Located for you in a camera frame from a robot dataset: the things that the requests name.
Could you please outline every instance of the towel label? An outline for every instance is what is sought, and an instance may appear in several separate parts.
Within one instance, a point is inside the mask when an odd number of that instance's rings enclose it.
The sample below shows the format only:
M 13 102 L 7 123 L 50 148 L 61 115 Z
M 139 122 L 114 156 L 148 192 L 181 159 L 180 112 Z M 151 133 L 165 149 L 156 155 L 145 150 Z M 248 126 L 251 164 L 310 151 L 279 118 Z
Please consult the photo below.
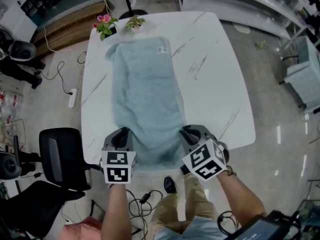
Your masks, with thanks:
M 163 46 L 158 47 L 158 54 L 168 54 L 167 48 Z

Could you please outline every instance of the khaki pants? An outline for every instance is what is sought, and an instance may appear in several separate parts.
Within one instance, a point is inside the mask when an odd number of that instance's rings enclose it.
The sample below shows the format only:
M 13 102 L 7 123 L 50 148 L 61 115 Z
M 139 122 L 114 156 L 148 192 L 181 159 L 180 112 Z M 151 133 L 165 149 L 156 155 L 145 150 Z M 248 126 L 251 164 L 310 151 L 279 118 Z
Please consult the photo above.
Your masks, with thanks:
M 199 180 L 192 173 L 184 176 L 185 188 L 185 221 L 178 221 L 178 195 L 170 193 L 156 206 L 149 224 L 148 239 L 163 228 L 169 228 L 182 234 L 194 216 L 217 220 L 218 213 L 215 206 L 206 198 L 205 191 Z

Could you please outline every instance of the light blue towel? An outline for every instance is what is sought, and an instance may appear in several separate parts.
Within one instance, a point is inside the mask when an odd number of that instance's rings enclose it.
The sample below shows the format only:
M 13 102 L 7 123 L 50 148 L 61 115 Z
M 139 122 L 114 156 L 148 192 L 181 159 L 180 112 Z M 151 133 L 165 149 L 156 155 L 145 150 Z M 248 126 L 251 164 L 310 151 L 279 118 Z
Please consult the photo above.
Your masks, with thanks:
M 114 122 L 135 135 L 136 169 L 180 167 L 185 152 L 178 132 L 185 116 L 169 41 L 153 37 L 117 43 L 106 57 L 113 63 Z

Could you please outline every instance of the pink object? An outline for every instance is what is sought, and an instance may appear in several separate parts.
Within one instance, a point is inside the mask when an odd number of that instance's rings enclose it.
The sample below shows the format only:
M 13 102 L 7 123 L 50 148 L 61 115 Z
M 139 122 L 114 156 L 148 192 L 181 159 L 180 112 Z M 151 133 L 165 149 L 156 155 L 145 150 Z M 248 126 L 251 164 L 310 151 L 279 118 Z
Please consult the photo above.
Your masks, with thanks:
M 58 240 L 101 240 L 102 223 L 89 216 L 80 223 L 65 225 Z
M 97 19 L 99 22 L 108 23 L 111 20 L 111 16 L 109 14 L 99 15 Z

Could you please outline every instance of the green leaves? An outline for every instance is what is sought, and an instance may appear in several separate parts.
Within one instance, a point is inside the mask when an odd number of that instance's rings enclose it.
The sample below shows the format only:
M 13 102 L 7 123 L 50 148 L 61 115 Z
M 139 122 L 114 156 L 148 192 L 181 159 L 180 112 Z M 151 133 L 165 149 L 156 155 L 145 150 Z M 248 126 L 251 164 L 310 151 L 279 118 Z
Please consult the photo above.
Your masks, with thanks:
M 112 31 L 110 29 L 110 27 L 114 27 L 115 26 L 115 22 L 118 22 L 117 18 L 111 18 L 111 20 L 108 23 L 104 23 L 104 22 L 99 22 L 99 24 L 96 26 L 96 31 L 101 33 L 100 34 L 100 40 L 103 41 L 107 36 L 112 35 Z
M 134 15 L 128 20 L 128 22 L 125 24 L 125 27 L 127 29 L 130 29 L 133 27 L 141 26 L 144 23 L 146 23 L 145 18 L 138 18 L 138 15 Z
M 105 38 L 106 38 L 106 34 L 102 32 L 100 34 L 100 40 L 103 41 L 103 40 L 105 40 Z

